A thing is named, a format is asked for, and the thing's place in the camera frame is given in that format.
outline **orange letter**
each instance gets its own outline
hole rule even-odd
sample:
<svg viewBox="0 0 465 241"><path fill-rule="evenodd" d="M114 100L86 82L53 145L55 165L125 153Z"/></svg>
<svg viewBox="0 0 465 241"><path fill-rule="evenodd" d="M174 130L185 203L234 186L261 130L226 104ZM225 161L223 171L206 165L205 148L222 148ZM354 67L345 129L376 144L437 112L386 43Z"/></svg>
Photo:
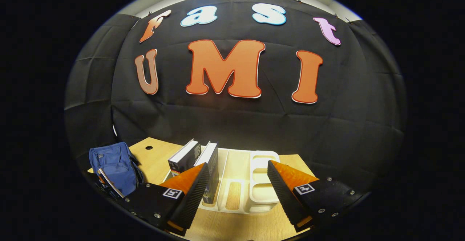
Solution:
<svg viewBox="0 0 465 241"><path fill-rule="evenodd" d="M137 77L139 79L139 84L141 85L142 90L145 93L153 95L158 91L158 77L157 77L157 67L155 65L155 57L157 56L157 50L151 49L146 53L148 60L148 69L150 70L150 84L147 83L144 76L144 56L139 55L136 57L136 67L137 67Z"/></svg>
<svg viewBox="0 0 465 241"><path fill-rule="evenodd" d="M139 43L142 43L146 39L150 38L153 35L153 29L158 28L158 26L160 26L160 24L161 24L161 21L163 21L163 17L168 16L170 13L171 13L171 10L169 9L169 10L165 11L164 13L156 16L155 18L149 20L147 29L146 29L146 31L144 33L144 36L142 36Z"/></svg>
<svg viewBox="0 0 465 241"><path fill-rule="evenodd" d="M318 67L323 63L323 59L305 50L297 51L296 55L300 59L300 79L297 90L292 94L292 100L313 104L318 100L316 94Z"/></svg>
<svg viewBox="0 0 465 241"><path fill-rule="evenodd" d="M220 94L234 72L234 79L228 93L234 97L257 98L261 89L257 86L260 53L264 44L260 41L242 40L232 48L224 60L211 40L199 40L189 44L192 51L191 83L187 85L189 94L206 94L204 71L216 94Z"/></svg>

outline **book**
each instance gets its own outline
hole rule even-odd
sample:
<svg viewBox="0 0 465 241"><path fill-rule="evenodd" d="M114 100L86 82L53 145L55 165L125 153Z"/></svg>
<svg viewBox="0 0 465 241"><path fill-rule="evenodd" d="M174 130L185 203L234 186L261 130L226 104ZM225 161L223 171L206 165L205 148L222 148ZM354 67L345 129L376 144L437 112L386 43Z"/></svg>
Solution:
<svg viewBox="0 0 465 241"><path fill-rule="evenodd" d="M201 153L201 145L198 141L191 139L184 147L178 150L168 159L171 174L177 176L192 168Z"/></svg>
<svg viewBox="0 0 465 241"><path fill-rule="evenodd" d="M219 182L219 173L218 173L218 144L208 142L205 146L204 151L199 156L198 160L195 162L194 166L198 166L206 162L208 164L208 172L210 179L205 187L205 192L203 195L203 201L206 204L213 204L215 199L216 189Z"/></svg>

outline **desk organizer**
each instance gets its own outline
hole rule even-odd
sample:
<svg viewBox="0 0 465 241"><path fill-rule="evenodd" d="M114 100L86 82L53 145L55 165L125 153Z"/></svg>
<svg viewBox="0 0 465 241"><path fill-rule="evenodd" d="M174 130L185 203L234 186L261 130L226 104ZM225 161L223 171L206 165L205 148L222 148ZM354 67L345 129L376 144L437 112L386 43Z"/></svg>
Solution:
<svg viewBox="0 0 465 241"><path fill-rule="evenodd" d="M213 204L203 201L199 208L224 213L263 213L279 199L267 175L268 160L279 162L273 151L218 148L219 187ZM171 178L168 172L165 179Z"/></svg>

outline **wooden table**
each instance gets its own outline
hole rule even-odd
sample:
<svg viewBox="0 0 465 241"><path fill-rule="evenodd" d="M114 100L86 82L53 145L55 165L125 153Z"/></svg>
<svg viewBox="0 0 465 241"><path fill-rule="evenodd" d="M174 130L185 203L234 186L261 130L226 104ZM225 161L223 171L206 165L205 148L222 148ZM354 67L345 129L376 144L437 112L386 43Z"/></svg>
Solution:
<svg viewBox="0 0 465 241"><path fill-rule="evenodd" d="M129 149L141 163L139 168L143 171L146 181L159 185L170 171L168 158L181 147L181 145L149 137L132 145ZM314 175L299 155L279 155L279 159L283 164ZM198 209L191 228L187 230L183 238L192 241L278 241L296 234L283 207L278 203L266 213L238 214Z"/></svg>

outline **black fabric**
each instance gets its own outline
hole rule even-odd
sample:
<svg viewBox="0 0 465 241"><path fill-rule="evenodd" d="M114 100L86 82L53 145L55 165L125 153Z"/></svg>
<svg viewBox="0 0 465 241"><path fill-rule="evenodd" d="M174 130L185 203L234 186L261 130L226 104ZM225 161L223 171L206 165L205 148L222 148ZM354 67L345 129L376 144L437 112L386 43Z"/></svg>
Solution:
<svg viewBox="0 0 465 241"><path fill-rule="evenodd" d="M252 18L256 3L286 10L281 26ZM181 27L186 13L217 7L215 21ZM139 43L147 23L168 9L152 37ZM322 35L313 17L335 26L340 46ZM225 58L239 40L261 41L258 99L232 97L225 89L205 95L186 92L190 83L192 41L211 39ZM157 49L159 89L146 94L138 83L134 59ZM320 55L318 101L291 99L300 75L298 50ZM148 63L144 62L147 82ZM229 79L226 87L232 84ZM129 145L148 136L184 145L191 138L241 150L299 154L320 178L338 177L366 191L384 175L400 148L406 119L405 88L389 49L363 21L346 23L319 8L294 0L187 0L153 12L128 33L113 76L112 110L118 136Z"/></svg>
<svg viewBox="0 0 465 241"><path fill-rule="evenodd" d="M65 124L72 155L88 169L89 149L117 142L111 117L116 59L136 17L116 14L82 48L65 91Z"/></svg>

